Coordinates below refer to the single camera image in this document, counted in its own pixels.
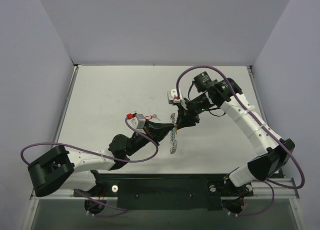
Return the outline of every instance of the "glass panel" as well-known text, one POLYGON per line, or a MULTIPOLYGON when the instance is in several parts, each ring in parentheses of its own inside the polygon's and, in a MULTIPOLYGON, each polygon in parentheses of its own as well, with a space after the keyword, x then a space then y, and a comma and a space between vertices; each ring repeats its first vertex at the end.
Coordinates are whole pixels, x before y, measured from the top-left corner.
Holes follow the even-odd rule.
MULTIPOLYGON (((247 209, 256 212, 270 200, 247 199, 247 209)), ((102 214, 116 211, 105 209, 102 214)), ((83 200, 39 200, 32 230, 296 230, 297 226, 288 199, 276 199, 273 207, 253 217, 228 217, 227 212, 206 209, 185 211, 129 211, 115 218, 86 216, 83 200)))

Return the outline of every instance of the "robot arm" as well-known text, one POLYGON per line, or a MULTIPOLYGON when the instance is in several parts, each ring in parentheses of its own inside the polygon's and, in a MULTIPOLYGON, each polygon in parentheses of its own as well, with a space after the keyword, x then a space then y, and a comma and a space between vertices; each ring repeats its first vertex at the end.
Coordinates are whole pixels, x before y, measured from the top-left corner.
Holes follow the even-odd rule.
POLYGON ((228 80, 237 97, 247 106, 248 110, 245 110, 238 103, 225 81, 212 81, 206 72, 199 74, 193 79, 198 92, 202 92, 200 96, 191 101, 186 98, 183 99, 183 97, 177 100, 177 90, 174 89, 168 93, 168 99, 169 103, 178 106, 178 129, 196 125, 200 120, 199 114, 216 105, 237 123, 250 140, 258 157, 246 165, 235 169, 225 177, 226 188, 234 189, 253 180, 265 181, 289 159, 283 148, 262 127, 266 127, 290 152, 293 151, 295 144, 291 139, 284 140, 275 133, 255 112, 255 107, 249 104, 240 87, 232 79, 228 78, 228 80), (259 125, 248 114, 249 112, 256 115, 262 125, 259 125))
MULTIPOLYGON (((229 82, 241 102, 248 107, 245 110, 232 95, 229 86, 225 81, 212 81, 206 72, 194 78, 194 85, 201 93, 193 100, 177 98, 176 89, 168 92, 168 101, 178 107, 178 117, 176 126, 173 124, 154 123, 146 120, 141 114, 131 115, 131 122, 135 129, 143 130, 145 135, 153 140, 157 145, 164 139, 173 128, 195 126, 199 123, 199 114, 217 106, 227 113, 241 128, 244 134, 252 143, 258 157, 239 167, 226 175, 224 184, 227 190, 237 191, 243 185, 253 180, 266 180, 271 174, 281 168, 289 159, 283 148, 265 131, 266 127, 276 136, 289 150, 293 151, 295 145, 291 139, 283 140, 276 134, 255 112, 255 107, 250 105, 242 93, 240 87, 232 80, 229 82), (258 123, 248 113, 251 111, 261 121, 258 123)), ((116 135, 105 151, 100 151, 93 155, 79 151, 67 151, 64 146, 56 146, 44 155, 28 165, 28 171, 38 197, 53 193, 67 180, 74 172, 90 170, 115 170, 123 167, 126 162, 106 159, 103 155, 113 155, 113 157, 129 161, 131 156, 149 142, 145 137, 136 132, 129 138, 125 135, 116 135)))

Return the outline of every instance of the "screw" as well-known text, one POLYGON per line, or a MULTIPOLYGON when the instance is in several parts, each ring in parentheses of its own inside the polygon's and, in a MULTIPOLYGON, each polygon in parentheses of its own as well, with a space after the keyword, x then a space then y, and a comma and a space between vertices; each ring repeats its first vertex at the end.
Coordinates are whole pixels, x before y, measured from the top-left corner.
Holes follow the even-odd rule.
POLYGON ((111 188, 112 192, 116 193, 118 192, 118 186, 117 185, 113 185, 111 188))
POLYGON ((215 192, 217 189, 214 185, 210 185, 209 190, 210 190, 210 192, 215 192))
POLYGON ((249 192, 252 191, 252 186, 250 184, 247 184, 245 187, 248 189, 249 192))

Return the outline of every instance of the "white tabletop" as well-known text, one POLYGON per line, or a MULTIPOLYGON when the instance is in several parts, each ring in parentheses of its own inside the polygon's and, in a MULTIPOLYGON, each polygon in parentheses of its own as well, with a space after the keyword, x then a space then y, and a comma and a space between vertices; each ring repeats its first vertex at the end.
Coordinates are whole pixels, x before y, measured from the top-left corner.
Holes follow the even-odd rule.
MULTIPOLYGON (((125 125, 128 113, 156 114, 161 122, 169 123, 170 115, 177 113, 177 107, 168 104, 167 92, 176 87, 178 76, 188 67, 80 66, 59 142, 92 151, 104 150, 116 134, 131 137, 132 131, 125 125)), ((260 114, 247 68, 217 68, 234 79, 260 114)), ((185 97, 192 79, 204 70, 191 71, 182 78, 180 89, 185 97)), ((222 80, 214 71, 206 71, 212 80, 222 80)), ((194 88, 190 97, 197 95, 194 88)), ((129 163, 109 173, 229 173, 256 157, 251 143, 229 116, 214 117, 205 112, 199 117, 197 126, 177 132, 175 154, 170 154, 168 135, 160 142, 159 153, 153 159, 129 163)), ((149 143, 130 159, 143 159, 154 151, 154 145, 149 143)))

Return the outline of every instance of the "gray wall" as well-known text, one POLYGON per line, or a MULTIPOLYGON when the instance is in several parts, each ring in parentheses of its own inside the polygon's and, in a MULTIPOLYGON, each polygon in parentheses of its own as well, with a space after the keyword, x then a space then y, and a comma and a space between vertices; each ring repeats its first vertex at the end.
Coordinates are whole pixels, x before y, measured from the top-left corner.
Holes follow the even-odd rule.
MULTIPOLYGON (((308 229, 319 229, 320 0, 291 0, 253 66, 270 125, 296 143, 305 187, 299 190, 308 229)), ((291 162, 286 170, 296 182, 291 162)))
POLYGON ((39 0, 0 0, 0 23, 0 228, 17 230, 32 191, 20 150, 53 139, 73 64, 39 0))
POLYGON ((76 64, 253 64, 289 0, 41 0, 76 64))

